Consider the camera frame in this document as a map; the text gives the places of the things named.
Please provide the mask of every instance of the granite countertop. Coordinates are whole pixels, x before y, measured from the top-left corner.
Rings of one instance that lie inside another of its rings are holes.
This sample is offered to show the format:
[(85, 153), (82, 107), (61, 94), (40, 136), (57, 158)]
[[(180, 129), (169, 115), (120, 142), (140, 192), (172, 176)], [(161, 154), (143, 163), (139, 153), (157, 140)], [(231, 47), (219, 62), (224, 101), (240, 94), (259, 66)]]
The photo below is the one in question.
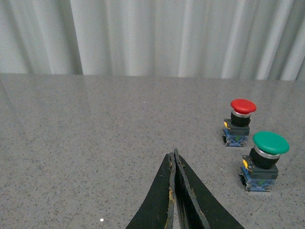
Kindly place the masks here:
[[(236, 98), (257, 105), (243, 148), (222, 140)], [(178, 148), (246, 229), (304, 228), (304, 114), (299, 81), (1, 74), (0, 227), (124, 229)], [(270, 193), (246, 192), (242, 155), (263, 130), (290, 150)]]

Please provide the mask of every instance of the red push button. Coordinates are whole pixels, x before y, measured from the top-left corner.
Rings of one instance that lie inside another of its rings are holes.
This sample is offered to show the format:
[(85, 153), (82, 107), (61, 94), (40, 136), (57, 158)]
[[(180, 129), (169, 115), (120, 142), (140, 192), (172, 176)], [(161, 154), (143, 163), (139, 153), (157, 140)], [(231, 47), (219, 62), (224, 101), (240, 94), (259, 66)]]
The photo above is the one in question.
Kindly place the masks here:
[(256, 111), (256, 105), (250, 100), (246, 99), (234, 99), (231, 102), (231, 107), (240, 114), (247, 115), (251, 112)]

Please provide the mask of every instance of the green push button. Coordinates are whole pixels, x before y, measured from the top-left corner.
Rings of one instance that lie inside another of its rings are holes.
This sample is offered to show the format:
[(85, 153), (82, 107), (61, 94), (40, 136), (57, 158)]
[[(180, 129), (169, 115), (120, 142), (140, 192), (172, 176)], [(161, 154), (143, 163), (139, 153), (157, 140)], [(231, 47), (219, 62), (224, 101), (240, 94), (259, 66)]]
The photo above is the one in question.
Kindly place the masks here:
[(284, 154), (289, 150), (288, 142), (280, 135), (261, 131), (253, 136), (253, 141), (256, 146), (270, 154)]

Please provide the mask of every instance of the white curtain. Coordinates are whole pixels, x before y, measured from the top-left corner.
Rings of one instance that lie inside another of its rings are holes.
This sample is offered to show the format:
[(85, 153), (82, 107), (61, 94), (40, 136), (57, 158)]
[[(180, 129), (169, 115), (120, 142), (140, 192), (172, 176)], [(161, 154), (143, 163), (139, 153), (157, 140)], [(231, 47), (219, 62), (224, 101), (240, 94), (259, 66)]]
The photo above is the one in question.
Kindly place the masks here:
[(304, 0), (0, 0), (0, 72), (305, 80)]

